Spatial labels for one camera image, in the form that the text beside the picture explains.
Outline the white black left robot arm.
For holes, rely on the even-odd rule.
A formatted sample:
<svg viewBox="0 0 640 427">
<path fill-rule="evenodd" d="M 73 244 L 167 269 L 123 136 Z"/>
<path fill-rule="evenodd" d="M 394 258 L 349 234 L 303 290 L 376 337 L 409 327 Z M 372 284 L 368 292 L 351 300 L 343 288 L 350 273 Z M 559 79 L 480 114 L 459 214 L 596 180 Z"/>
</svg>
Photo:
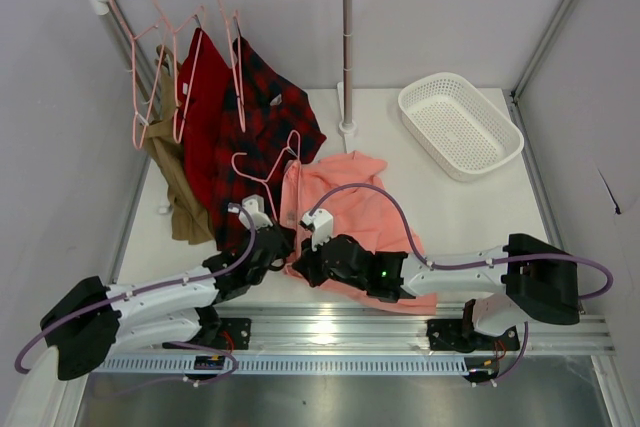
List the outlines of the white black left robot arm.
<svg viewBox="0 0 640 427">
<path fill-rule="evenodd" d="M 294 238 L 291 229 L 262 227 L 163 281 L 105 285 L 97 276 L 80 281 L 40 321 L 46 344 L 58 351 L 58 378 L 82 377 L 120 352 L 173 342 L 212 345 L 221 325 L 215 305 L 259 285 L 293 252 Z"/>
</svg>

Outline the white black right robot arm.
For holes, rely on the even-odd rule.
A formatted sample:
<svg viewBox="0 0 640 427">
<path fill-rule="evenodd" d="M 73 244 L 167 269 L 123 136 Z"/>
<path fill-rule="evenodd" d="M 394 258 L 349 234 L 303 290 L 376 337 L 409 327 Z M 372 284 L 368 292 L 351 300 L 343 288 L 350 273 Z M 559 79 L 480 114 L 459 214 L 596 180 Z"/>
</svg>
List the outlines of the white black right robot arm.
<svg viewBox="0 0 640 427">
<path fill-rule="evenodd" d="M 463 267 L 465 260 L 470 267 Z M 413 253 L 372 253 L 339 235 L 318 247 L 304 242 L 292 268 L 312 287 L 333 281 L 386 306 L 470 292 L 463 314 L 466 333 L 497 337 L 529 320 L 575 325 L 580 317 L 576 261 L 527 234 L 512 234 L 506 245 L 475 256 L 426 260 Z"/>
</svg>

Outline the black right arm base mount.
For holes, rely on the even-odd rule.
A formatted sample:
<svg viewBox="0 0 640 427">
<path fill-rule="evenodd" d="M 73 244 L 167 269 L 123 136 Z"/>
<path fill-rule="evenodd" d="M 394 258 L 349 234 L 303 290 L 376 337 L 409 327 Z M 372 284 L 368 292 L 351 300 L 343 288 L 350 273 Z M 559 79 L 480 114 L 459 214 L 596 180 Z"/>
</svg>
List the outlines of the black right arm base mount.
<svg viewBox="0 0 640 427">
<path fill-rule="evenodd" d="M 482 334 L 472 325 L 476 301 L 465 303 L 461 318 L 431 319 L 426 322 L 430 349 L 436 352 L 471 354 L 476 351 L 515 352 L 521 347 L 515 326 L 499 336 Z"/>
</svg>

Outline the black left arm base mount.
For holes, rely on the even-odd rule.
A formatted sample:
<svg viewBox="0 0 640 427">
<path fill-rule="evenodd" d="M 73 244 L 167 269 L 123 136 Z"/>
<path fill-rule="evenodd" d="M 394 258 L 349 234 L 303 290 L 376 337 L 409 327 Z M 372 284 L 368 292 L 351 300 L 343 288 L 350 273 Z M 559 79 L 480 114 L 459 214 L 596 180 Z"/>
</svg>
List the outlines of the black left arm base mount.
<svg viewBox="0 0 640 427">
<path fill-rule="evenodd" d="M 177 349 L 177 342 L 232 352 L 247 350 L 252 321 L 242 317 L 221 317 L 213 306 L 188 308 L 159 317 L 172 327 L 185 324 L 188 335 L 163 342 L 165 349 Z"/>
</svg>

